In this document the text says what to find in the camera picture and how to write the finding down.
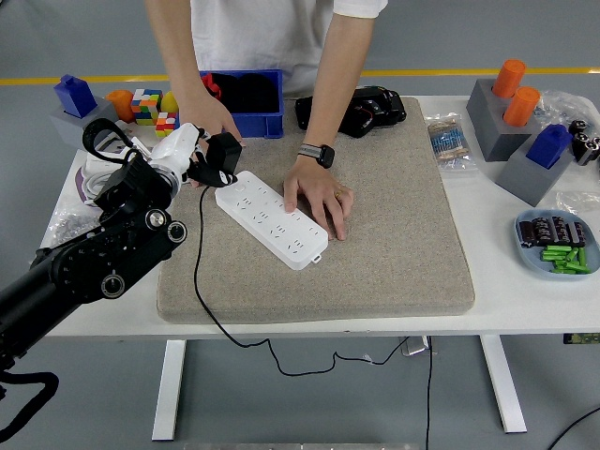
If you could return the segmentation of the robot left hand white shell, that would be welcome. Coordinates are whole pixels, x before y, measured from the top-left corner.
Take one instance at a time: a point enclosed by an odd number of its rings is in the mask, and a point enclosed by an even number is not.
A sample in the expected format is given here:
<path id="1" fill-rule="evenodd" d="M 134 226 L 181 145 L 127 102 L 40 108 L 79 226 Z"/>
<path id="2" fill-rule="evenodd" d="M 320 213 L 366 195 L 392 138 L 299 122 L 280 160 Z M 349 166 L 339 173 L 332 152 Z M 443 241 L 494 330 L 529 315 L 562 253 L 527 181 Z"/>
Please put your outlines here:
<path id="1" fill-rule="evenodd" d="M 234 184 L 242 146 L 227 132 L 210 135 L 185 123 L 151 152 L 150 165 L 171 187 L 174 197 L 186 180 L 222 188 Z"/>

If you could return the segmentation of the person's right hand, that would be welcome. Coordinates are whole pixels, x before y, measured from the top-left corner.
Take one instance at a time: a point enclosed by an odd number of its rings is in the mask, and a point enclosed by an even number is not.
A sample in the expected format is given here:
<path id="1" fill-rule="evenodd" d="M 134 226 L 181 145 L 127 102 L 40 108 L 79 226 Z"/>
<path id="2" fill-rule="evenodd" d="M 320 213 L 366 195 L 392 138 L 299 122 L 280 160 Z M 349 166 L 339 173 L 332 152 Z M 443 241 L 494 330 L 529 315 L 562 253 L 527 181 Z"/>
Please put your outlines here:
<path id="1" fill-rule="evenodd" d="M 192 123 L 210 135 L 230 133 L 238 143 L 246 146 L 230 112 L 210 95 L 191 97 L 180 103 L 179 116 L 181 123 Z"/>

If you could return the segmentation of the person's left hand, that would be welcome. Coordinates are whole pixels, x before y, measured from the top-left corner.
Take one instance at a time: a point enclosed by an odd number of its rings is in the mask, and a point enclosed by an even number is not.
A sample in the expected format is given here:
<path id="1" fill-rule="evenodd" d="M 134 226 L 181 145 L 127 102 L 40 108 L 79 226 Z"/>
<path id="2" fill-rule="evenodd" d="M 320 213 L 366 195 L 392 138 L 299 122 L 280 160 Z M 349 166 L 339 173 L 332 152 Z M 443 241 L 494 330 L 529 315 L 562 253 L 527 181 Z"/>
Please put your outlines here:
<path id="1" fill-rule="evenodd" d="M 296 158 L 284 180 L 283 193 L 287 213 L 295 211 L 302 195 L 308 201 L 313 219 L 328 232 L 329 239 L 346 239 L 346 220 L 353 209 L 354 192 L 339 183 L 315 158 Z"/>

